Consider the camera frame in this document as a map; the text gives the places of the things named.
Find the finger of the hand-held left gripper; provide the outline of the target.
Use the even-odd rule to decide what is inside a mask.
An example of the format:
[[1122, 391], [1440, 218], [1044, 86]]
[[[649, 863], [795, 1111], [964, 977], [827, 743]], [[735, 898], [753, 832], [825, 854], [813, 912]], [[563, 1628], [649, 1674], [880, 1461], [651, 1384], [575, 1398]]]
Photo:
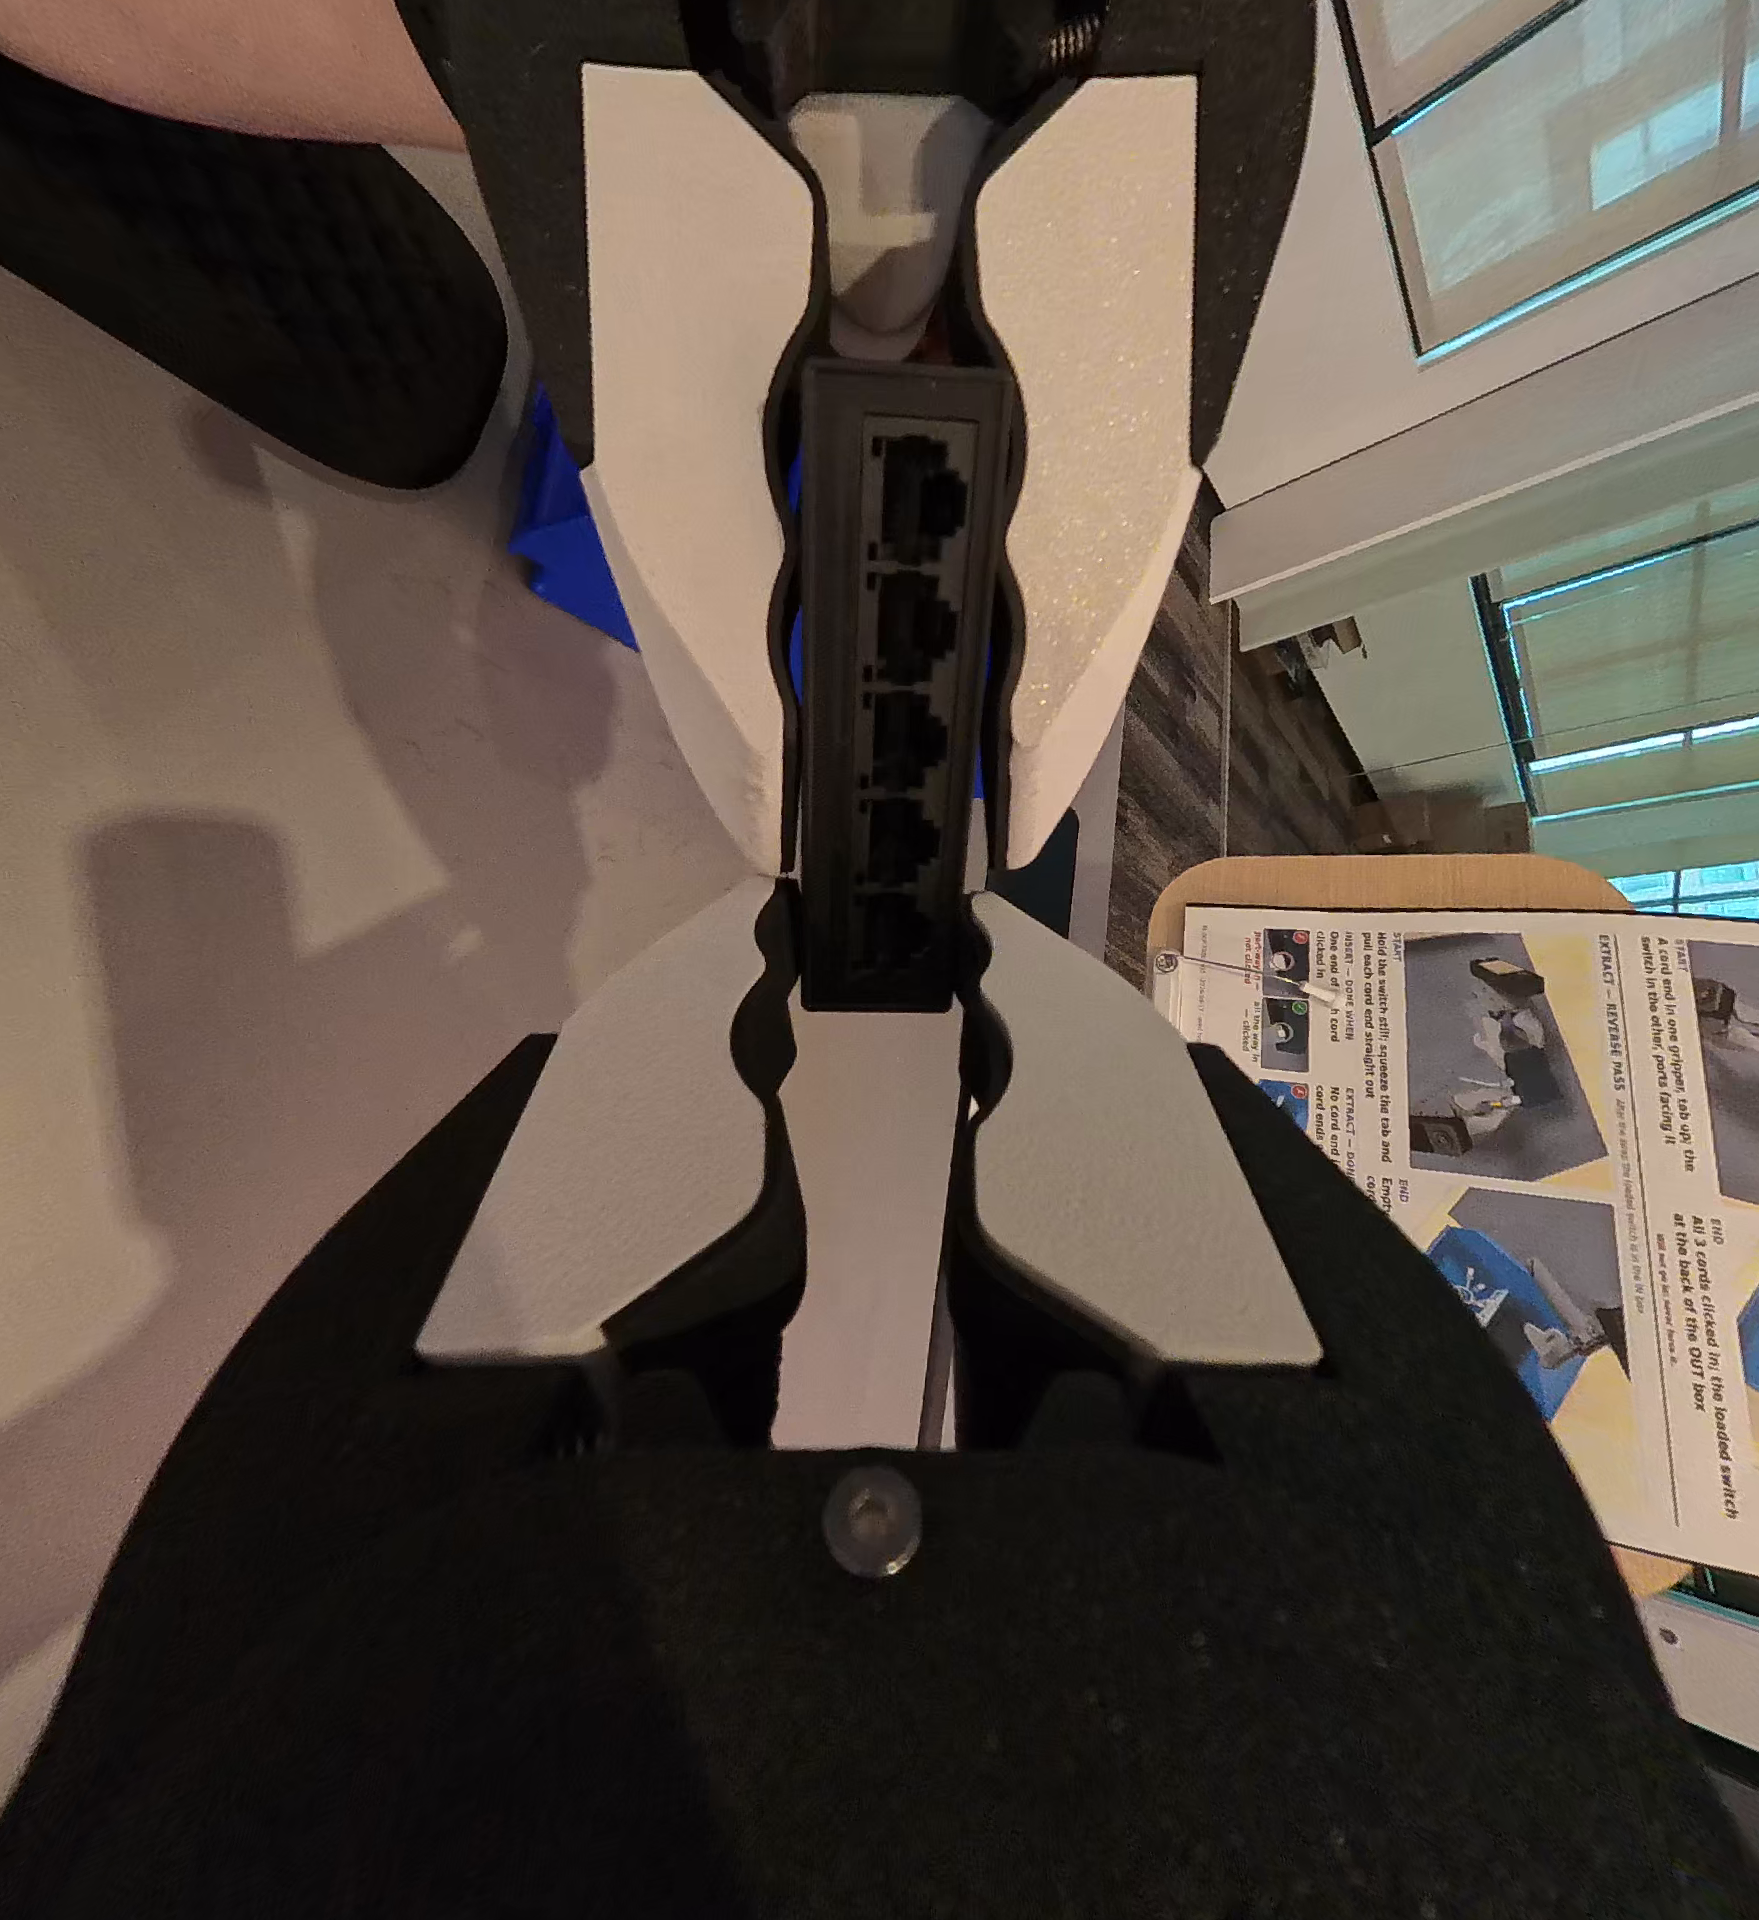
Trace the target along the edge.
[[715, 815], [785, 871], [773, 611], [789, 535], [777, 372], [817, 278], [811, 179], [683, 68], [583, 71], [595, 461], [585, 473], [653, 688]]
[[1008, 866], [1040, 852], [1098, 758], [1196, 507], [1198, 110], [1196, 77], [1086, 80], [976, 202], [984, 319], [1026, 421]]

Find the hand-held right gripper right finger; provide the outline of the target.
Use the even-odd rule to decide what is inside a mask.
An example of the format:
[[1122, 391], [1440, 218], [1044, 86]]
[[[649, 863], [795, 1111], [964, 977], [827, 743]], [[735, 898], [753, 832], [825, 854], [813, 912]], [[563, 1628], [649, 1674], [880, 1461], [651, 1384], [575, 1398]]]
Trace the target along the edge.
[[1016, 905], [968, 905], [952, 1171], [956, 1427], [1028, 1431], [1096, 1377], [1144, 1421], [1196, 1370], [1314, 1373], [1324, 1344], [1192, 1053]]

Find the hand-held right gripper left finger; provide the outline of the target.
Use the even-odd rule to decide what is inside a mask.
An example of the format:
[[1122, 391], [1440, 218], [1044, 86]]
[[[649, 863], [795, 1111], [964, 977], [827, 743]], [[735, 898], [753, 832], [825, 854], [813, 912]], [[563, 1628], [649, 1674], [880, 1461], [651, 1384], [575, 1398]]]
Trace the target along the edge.
[[739, 884], [583, 1003], [423, 1334], [437, 1361], [685, 1373], [775, 1413], [809, 1269], [783, 1103], [799, 894]]

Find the black network switch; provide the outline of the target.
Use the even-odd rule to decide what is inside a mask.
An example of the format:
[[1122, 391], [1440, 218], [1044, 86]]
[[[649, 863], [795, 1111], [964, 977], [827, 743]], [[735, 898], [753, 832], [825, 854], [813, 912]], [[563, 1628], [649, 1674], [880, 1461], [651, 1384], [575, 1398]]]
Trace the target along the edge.
[[990, 369], [803, 377], [803, 1005], [940, 1015], [982, 780], [1014, 391]]

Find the person's left forearm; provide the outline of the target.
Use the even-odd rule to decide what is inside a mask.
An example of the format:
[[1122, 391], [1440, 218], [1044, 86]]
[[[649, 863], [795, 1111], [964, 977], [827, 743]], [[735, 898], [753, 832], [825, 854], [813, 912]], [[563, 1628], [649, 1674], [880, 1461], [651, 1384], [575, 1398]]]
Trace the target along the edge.
[[461, 152], [465, 133], [391, 3], [179, 4], [195, 117], [267, 137]]

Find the black textured pad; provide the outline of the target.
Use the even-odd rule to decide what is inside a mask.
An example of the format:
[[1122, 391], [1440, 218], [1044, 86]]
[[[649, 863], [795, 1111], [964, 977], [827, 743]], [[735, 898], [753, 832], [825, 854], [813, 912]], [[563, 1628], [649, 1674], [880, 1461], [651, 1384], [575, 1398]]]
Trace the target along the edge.
[[477, 453], [495, 277], [381, 147], [97, 99], [0, 54], [0, 269], [295, 454], [397, 493]]

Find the dark rectangular table panel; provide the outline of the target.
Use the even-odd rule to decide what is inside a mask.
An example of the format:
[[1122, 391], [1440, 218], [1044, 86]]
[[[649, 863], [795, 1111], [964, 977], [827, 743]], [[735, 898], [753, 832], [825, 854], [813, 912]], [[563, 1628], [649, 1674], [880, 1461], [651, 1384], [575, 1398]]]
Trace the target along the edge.
[[1028, 865], [992, 871], [988, 893], [1068, 942], [1074, 930], [1080, 852], [1082, 816], [1070, 806]]

